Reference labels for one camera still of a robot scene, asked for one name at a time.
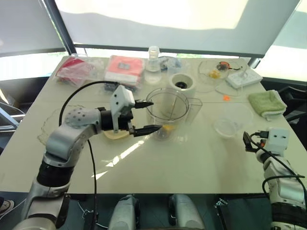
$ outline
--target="plastic wrap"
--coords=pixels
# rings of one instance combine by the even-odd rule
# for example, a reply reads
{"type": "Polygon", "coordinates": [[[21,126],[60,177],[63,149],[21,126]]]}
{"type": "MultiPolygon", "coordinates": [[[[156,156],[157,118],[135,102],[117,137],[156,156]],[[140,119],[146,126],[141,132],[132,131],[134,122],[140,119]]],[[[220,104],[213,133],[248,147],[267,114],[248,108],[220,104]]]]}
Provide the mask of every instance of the plastic wrap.
{"type": "MultiPolygon", "coordinates": [[[[104,80],[119,82],[129,90],[142,88],[144,61],[136,57],[111,56],[104,80]]],[[[114,91],[114,84],[105,84],[105,90],[114,91]]]]}
{"type": "Polygon", "coordinates": [[[55,76],[59,81],[81,87],[86,80],[103,79],[104,62],[101,57],[82,57],[72,54],[59,68],[55,76]]]}

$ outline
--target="clear container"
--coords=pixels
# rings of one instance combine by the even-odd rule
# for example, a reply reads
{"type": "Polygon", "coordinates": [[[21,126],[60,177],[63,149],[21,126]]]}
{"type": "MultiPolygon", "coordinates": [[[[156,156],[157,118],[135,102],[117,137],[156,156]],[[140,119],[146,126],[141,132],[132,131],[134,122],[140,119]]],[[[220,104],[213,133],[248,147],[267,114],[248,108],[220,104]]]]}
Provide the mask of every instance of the clear container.
{"type": "Polygon", "coordinates": [[[146,63],[146,70],[149,72],[157,72],[160,71],[160,63],[159,63],[159,53],[160,49],[157,46],[151,46],[148,49],[149,58],[146,63]]]}
{"type": "Polygon", "coordinates": [[[227,69],[219,68],[219,61],[202,61],[198,66],[198,92],[211,92],[228,76],[227,69]]]}
{"type": "Polygon", "coordinates": [[[154,103],[146,108],[149,124],[162,125],[152,134],[158,140],[169,139],[181,123],[191,124],[202,107],[200,99],[187,98],[171,88],[156,89],[146,100],[154,103]]]}
{"type": "Polygon", "coordinates": [[[252,111],[242,104],[226,104],[223,114],[213,124],[215,131],[223,138],[232,138],[253,120],[252,111]]]}

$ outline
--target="metal part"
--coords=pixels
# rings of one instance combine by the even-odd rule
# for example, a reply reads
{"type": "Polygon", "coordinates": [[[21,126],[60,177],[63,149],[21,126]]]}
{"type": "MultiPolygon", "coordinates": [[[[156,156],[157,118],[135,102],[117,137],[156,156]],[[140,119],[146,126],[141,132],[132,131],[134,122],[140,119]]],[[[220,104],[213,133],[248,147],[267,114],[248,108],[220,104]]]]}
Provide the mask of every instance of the metal part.
{"type": "Polygon", "coordinates": [[[22,219],[25,219],[29,216],[29,209],[33,201],[37,198],[56,198],[63,196],[69,188],[69,183],[62,187],[46,187],[37,182],[37,179],[34,179],[32,182],[31,189],[29,191],[28,197],[25,201],[22,219]]]}
{"type": "Polygon", "coordinates": [[[135,230],[136,199],[132,195],[127,195],[118,201],[111,217],[109,230],[135,230]]]}
{"type": "Polygon", "coordinates": [[[177,227],[206,229],[197,208],[187,195],[172,195],[170,202],[175,208],[177,227]]]}
{"type": "Polygon", "coordinates": [[[56,167],[75,166],[85,142],[101,132],[98,109],[74,109],[49,137],[43,161],[56,167]]]}
{"type": "Polygon", "coordinates": [[[56,230],[56,226],[47,218],[34,217],[23,220],[12,230],[56,230]]]}
{"type": "Polygon", "coordinates": [[[48,206],[44,198],[38,198],[32,201],[28,211],[28,217],[37,214],[48,214],[54,216],[56,219],[59,216],[64,196],[48,199],[48,206]]]}
{"type": "MultiPolygon", "coordinates": [[[[288,161],[282,157],[277,157],[291,170],[292,167],[288,161]]],[[[279,175],[291,175],[286,168],[273,158],[268,158],[263,164],[264,177],[279,175]]],[[[301,208],[305,208],[304,190],[302,185],[295,178],[278,178],[268,181],[270,188],[270,202],[287,203],[301,208]]]]}
{"type": "MultiPolygon", "coordinates": [[[[104,45],[89,45],[89,44],[75,44],[78,48],[94,48],[94,49],[120,49],[132,51],[148,51],[148,47],[131,47],[131,46],[104,46],[104,45]]],[[[192,50],[192,49],[167,49],[160,48],[161,53],[175,53],[175,54],[209,54],[209,55],[223,55],[223,56],[237,56],[247,58],[263,58],[263,54],[237,53],[237,52],[219,52],[209,50],[192,50]]]]}
{"type": "Polygon", "coordinates": [[[261,62],[261,58],[252,57],[248,62],[248,66],[251,67],[252,69],[255,69],[257,68],[260,62],[261,62]]]}
{"type": "Polygon", "coordinates": [[[65,49],[67,50],[68,54],[76,54],[76,48],[73,44],[73,41],[67,31],[65,23],[62,19],[62,16],[59,12],[59,9],[54,0],[42,0],[45,3],[47,12],[49,14],[50,19],[52,20],[54,26],[57,29],[57,32],[61,38],[61,41],[64,44],[65,49]]]}
{"type": "Polygon", "coordinates": [[[129,134],[134,134],[134,126],[132,125],[131,122],[128,122],[128,131],[129,131],[129,134]]]}
{"type": "Polygon", "coordinates": [[[0,117],[5,120],[6,122],[8,122],[11,126],[7,127],[7,126],[0,126],[0,131],[10,131],[10,130],[15,130],[17,129],[19,123],[12,118],[4,109],[2,109],[0,107],[0,117]]]}
{"type": "Polygon", "coordinates": [[[228,205],[228,203],[225,200],[219,198],[219,201],[216,202],[215,206],[221,206],[221,205],[228,205]]]}

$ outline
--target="white power strip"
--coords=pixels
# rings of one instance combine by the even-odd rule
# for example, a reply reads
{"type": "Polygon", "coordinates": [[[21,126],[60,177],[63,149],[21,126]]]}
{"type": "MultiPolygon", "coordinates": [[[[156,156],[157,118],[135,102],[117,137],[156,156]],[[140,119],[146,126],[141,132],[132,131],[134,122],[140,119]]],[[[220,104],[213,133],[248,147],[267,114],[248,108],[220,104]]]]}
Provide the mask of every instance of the white power strip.
{"type": "Polygon", "coordinates": [[[229,74],[226,78],[226,81],[235,89],[240,87],[244,87],[247,85],[251,85],[254,83],[258,83],[262,80],[262,76],[260,76],[255,71],[248,69],[245,74],[242,76],[242,72],[229,74]]]}

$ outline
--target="orange object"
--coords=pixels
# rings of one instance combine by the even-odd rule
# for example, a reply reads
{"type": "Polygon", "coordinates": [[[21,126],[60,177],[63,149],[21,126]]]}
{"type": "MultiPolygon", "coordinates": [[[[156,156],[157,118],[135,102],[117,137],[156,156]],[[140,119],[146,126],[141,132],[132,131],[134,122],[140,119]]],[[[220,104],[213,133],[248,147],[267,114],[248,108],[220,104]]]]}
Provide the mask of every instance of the orange object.
{"type": "Polygon", "coordinates": [[[226,61],[221,61],[220,64],[227,66],[228,69],[230,68],[230,64],[228,62],[226,62],[226,61]]]}
{"type": "Polygon", "coordinates": [[[223,96],[223,100],[228,102],[228,101],[230,101],[230,97],[227,96],[227,95],[224,95],[224,96],[223,96]]]}

